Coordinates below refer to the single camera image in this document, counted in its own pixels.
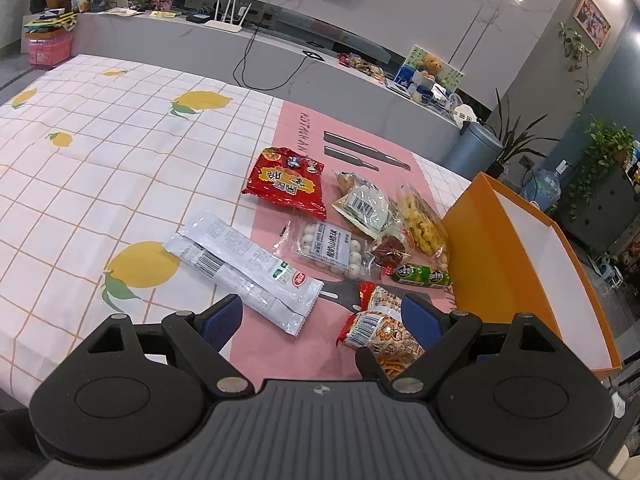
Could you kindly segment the orange crispy snack bag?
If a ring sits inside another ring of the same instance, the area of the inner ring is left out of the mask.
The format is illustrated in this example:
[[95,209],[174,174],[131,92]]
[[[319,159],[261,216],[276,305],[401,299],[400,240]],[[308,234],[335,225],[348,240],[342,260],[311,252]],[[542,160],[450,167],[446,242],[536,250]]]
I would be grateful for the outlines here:
[[371,282],[358,285],[360,311],[351,315],[336,343],[368,348],[390,379],[403,373],[425,350],[401,321],[401,298]]

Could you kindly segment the white long snack packet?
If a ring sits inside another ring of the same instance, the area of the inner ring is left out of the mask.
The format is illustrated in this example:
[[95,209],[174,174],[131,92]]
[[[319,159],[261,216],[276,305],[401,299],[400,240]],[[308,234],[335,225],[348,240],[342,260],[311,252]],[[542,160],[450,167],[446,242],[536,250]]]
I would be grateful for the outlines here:
[[233,266],[292,311],[304,318],[310,315],[322,291],[322,281],[268,252],[216,214],[206,210],[178,233]]

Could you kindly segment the red snack bag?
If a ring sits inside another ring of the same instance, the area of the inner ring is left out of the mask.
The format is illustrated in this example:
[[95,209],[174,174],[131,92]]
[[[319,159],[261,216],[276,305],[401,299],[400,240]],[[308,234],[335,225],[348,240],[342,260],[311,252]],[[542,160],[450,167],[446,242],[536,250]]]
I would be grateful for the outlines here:
[[318,220],[326,220],[323,203],[324,165],[290,148],[264,148],[255,162],[242,194],[273,205],[290,207]]

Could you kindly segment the yellow puffs clear bag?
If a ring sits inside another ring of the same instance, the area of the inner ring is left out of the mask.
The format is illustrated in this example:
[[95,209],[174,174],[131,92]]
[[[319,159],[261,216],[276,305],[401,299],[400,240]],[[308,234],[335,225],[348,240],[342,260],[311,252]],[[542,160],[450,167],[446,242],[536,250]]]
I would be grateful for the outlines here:
[[410,184],[403,184],[399,188],[398,206],[416,248],[438,266],[447,269],[448,234],[439,215]]

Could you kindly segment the pink table mat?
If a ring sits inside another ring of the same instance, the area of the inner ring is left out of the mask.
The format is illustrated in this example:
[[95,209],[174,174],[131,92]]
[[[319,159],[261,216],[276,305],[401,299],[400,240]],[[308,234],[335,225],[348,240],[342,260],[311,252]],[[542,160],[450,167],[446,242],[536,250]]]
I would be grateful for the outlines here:
[[[324,136],[341,138],[372,148],[398,159],[397,165],[363,157],[363,166],[326,154],[329,143]],[[285,102],[270,115],[262,143],[290,148],[322,162],[322,197],[328,205],[325,222],[289,212],[265,200],[250,202],[252,239],[308,278],[323,282],[322,294],[306,318],[297,336],[279,327],[253,310],[243,315],[240,329],[232,338],[231,362],[255,386],[266,379],[339,380],[355,379],[356,345],[373,334],[373,320],[357,326],[355,336],[343,332],[361,307],[359,285],[373,281],[378,271],[366,265],[370,240],[359,233],[332,204],[341,191],[337,174],[354,172],[394,198],[401,185],[412,185],[426,200],[433,198],[424,178],[425,159],[401,146],[320,114],[310,108]]]

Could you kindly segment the white wifi router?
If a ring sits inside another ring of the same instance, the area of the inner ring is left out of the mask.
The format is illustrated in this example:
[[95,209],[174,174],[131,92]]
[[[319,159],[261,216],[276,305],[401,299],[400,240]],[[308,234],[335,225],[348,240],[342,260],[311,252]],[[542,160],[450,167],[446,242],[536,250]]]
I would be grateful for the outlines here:
[[227,0],[216,2],[214,13],[204,24],[205,27],[237,34],[243,29],[244,22],[252,10],[252,4],[239,0]]

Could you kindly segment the green sausage stick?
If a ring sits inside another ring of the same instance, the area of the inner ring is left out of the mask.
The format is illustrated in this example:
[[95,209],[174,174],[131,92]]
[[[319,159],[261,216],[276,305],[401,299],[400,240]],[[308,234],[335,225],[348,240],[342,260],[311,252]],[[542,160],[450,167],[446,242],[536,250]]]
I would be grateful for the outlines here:
[[392,280],[399,284],[429,288],[447,288],[451,286],[448,272],[431,266],[405,263],[390,274]]

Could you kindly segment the clear bag white balls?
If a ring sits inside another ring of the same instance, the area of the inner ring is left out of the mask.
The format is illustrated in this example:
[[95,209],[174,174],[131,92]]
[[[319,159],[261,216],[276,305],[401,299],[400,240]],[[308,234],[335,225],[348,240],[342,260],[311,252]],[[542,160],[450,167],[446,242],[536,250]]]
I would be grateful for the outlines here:
[[282,259],[294,258],[336,278],[376,282],[382,269],[373,261],[370,246],[363,236],[333,223],[293,218],[274,250]]

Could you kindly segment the pink plastic basket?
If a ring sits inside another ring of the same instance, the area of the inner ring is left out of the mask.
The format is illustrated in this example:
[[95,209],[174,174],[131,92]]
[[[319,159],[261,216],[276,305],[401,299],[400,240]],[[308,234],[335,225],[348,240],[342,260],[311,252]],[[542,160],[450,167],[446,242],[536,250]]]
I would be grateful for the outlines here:
[[52,67],[68,60],[72,55],[73,37],[67,34],[48,38],[29,38],[29,63]]

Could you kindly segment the potted long leaf plant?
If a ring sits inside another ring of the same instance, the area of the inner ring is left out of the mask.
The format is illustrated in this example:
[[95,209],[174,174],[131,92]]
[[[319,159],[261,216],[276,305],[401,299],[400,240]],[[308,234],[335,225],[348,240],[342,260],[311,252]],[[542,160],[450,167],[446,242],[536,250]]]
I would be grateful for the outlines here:
[[553,136],[538,136],[534,131],[547,118],[547,114],[533,120],[526,127],[521,127],[522,116],[512,118],[509,95],[506,93],[502,98],[497,96],[497,101],[499,128],[495,130],[491,125],[487,125],[487,127],[502,145],[502,150],[487,168],[487,174],[489,177],[499,180],[508,171],[510,161],[514,157],[527,154],[544,156],[541,151],[532,148],[533,143],[538,141],[558,143],[559,139]]

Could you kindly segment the framed wall picture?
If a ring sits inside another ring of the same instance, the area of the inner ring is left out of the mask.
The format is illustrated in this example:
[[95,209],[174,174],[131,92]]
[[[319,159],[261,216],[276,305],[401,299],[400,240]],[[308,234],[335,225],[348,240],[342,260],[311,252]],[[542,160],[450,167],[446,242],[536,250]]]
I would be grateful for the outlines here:
[[594,0],[579,0],[574,19],[598,50],[602,50],[612,32],[612,25]]

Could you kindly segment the lemon print checkered tablecloth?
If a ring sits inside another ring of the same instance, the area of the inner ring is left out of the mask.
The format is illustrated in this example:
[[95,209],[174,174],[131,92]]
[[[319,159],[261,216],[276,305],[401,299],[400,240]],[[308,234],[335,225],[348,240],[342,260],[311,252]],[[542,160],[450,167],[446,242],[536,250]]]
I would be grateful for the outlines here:
[[324,163],[323,197],[346,167],[324,134],[409,166],[445,212],[468,181],[307,107],[155,65],[79,55],[1,102],[1,387],[27,403],[104,318],[156,323],[224,296],[164,252],[204,210],[271,248],[288,221],[244,192],[260,152]]

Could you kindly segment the grey blue trash can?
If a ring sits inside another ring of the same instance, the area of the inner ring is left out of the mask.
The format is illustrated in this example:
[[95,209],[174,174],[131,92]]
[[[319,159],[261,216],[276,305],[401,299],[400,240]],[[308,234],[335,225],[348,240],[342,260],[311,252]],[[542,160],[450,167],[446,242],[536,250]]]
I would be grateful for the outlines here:
[[440,164],[472,181],[497,160],[502,150],[502,143],[489,129],[478,122],[465,122],[460,138]]

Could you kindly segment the orange white storage box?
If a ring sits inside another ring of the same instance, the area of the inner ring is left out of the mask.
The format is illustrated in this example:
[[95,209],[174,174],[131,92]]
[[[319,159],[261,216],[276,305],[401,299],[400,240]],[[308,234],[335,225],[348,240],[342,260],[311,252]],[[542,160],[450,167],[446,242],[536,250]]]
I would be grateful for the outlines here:
[[442,223],[459,309],[487,323],[533,313],[597,377],[620,370],[600,301],[553,220],[502,183],[478,174]]

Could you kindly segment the blue water jug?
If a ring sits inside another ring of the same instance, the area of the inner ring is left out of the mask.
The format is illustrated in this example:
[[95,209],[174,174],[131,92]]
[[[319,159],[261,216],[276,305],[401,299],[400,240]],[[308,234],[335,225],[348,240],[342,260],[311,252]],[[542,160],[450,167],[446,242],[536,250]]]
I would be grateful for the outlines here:
[[548,211],[561,197],[561,177],[569,166],[570,163],[562,159],[553,170],[536,170],[522,188],[521,196],[541,211]]

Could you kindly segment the snack pile on console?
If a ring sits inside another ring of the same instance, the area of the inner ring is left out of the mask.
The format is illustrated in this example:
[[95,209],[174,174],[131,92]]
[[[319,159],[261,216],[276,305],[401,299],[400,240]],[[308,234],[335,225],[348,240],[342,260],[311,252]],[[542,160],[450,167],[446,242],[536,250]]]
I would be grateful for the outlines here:
[[364,60],[359,55],[341,53],[338,56],[338,62],[345,67],[353,68],[357,72],[377,80],[381,84],[385,84],[386,76],[384,70],[376,64]]

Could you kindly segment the green white snack bag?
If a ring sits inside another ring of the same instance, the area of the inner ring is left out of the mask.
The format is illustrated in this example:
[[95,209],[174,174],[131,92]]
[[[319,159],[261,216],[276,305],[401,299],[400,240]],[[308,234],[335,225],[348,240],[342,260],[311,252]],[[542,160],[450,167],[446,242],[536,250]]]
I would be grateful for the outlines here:
[[341,196],[332,207],[357,230],[375,240],[400,229],[397,203],[375,184],[354,172],[337,171],[335,177]]

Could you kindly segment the green leafy shelf plant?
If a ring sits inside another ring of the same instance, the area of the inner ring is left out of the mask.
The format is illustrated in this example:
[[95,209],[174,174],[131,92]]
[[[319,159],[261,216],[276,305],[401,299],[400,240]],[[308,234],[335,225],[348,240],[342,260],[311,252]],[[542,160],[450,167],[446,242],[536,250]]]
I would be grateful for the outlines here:
[[590,144],[570,181],[568,216],[576,221],[582,208],[589,205],[596,187],[614,167],[624,168],[634,151],[634,134],[624,126],[591,118],[586,133]]

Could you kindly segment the teddy bear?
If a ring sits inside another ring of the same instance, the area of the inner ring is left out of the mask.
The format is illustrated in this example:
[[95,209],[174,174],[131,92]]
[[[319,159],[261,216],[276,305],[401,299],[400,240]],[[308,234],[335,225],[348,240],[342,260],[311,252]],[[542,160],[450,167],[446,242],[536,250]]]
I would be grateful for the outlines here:
[[419,68],[425,78],[435,80],[444,68],[444,63],[438,56],[427,53],[419,63]]

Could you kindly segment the red dried fruit packet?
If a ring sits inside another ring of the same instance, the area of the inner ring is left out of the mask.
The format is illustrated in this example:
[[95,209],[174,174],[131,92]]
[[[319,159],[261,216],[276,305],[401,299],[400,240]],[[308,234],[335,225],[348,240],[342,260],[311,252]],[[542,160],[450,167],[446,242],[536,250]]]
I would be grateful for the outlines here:
[[373,261],[384,271],[393,272],[411,257],[408,247],[397,236],[385,234],[372,246]]

